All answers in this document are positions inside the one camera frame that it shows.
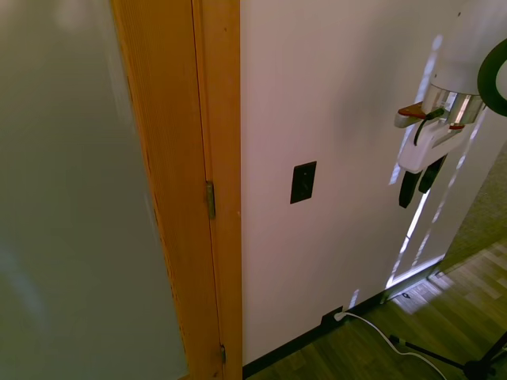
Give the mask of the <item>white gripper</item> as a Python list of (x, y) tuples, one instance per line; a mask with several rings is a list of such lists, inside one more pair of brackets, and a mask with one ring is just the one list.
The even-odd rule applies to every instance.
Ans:
[(407, 208), (410, 205), (419, 181), (419, 173), (425, 168), (427, 169), (418, 190), (421, 193), (429, 191), (447, 158), (446, 154), (459, 147), (469, 131), (469, 125), (455, 129), (442, 121), (425, 124), (418, 135), (417, 143), (414, 143), (417, 131), (411, 132), (398, 159), (398, 165), (405, 170), (398, 197), (400, 207)]

